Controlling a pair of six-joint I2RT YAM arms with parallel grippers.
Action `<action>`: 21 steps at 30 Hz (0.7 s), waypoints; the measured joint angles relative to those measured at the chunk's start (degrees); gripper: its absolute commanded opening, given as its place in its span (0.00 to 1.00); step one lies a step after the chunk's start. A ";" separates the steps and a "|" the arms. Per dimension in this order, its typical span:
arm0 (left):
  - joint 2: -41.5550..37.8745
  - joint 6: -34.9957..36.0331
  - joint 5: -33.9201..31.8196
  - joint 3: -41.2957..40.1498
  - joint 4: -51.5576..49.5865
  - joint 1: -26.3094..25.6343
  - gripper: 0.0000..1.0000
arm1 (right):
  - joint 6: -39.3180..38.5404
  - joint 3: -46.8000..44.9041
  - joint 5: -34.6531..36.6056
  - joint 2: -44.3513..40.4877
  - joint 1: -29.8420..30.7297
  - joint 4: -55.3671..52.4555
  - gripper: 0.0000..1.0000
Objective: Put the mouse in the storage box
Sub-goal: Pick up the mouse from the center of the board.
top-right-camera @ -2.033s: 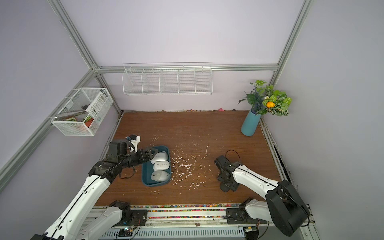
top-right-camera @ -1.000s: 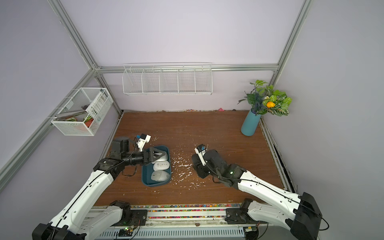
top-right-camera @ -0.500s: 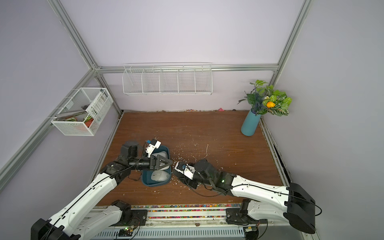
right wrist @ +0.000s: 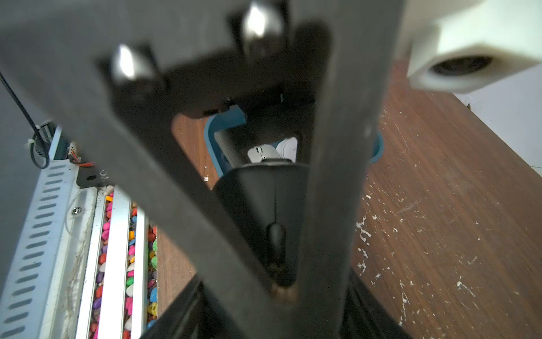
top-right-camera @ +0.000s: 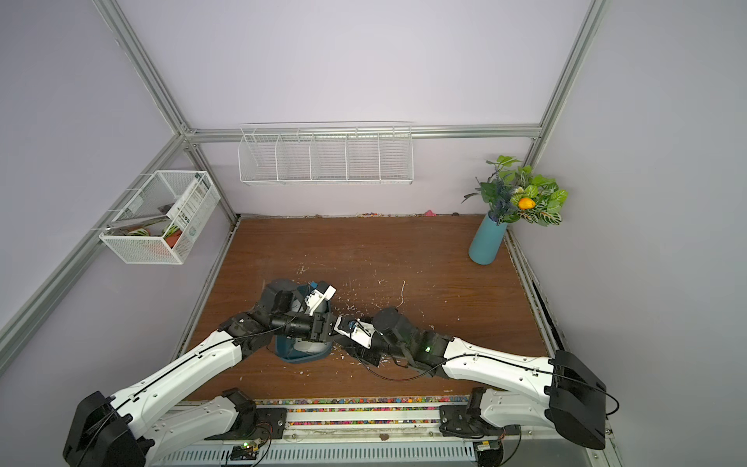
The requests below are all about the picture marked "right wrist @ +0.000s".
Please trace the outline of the black mouse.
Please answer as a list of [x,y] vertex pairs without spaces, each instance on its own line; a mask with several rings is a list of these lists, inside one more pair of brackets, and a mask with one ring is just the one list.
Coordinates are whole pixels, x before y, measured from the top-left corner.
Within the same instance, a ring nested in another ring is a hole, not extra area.
[[309,167],[270,160],[234,168],[213,190],[276,285],[296,281]]

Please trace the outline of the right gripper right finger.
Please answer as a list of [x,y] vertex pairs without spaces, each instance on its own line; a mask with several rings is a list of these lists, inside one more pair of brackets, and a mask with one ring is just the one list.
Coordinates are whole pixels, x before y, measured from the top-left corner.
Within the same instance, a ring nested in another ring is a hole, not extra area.
[[349,273],[344,315],[343,338],[411,338],[354,272]]

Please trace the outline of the teal plastic storage box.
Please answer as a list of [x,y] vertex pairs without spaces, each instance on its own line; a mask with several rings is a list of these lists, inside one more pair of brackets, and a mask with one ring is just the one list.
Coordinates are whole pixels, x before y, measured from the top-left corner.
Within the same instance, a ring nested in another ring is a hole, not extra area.
[[[275,105],[245,113],[233,108],[207,122],[207,145],[222,182],[305,185],[310,174],[315,105]],[[268,159],[251,163],[250,148],[270,144],[277,147],[285,138],[298,141],[296,162]]]

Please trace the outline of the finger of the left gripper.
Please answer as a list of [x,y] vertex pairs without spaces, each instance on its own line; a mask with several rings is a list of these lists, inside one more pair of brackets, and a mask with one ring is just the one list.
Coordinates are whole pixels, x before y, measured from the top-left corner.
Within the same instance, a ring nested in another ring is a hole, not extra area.
[[[343,338],[354,226],[402,1],[3,1],[1,70],[186,254],[207,338]],[[296,281],[213,188],[207,122],[313,103]]]

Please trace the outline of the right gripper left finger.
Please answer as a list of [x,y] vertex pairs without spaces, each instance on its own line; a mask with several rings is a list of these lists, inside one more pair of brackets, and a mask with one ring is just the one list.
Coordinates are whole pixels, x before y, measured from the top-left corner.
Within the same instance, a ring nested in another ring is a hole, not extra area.
[[203,284],[195,275],[141,338],[207,338],[205,324]]

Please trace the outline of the white slim mouse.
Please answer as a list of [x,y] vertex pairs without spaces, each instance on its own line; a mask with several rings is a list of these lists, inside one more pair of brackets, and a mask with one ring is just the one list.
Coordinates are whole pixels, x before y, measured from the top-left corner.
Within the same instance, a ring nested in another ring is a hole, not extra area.
[[296,162],[298,141],[295,137],[285,138],[283,141],[279,142],[276,151],[282,159],[290,160],[291,162]]

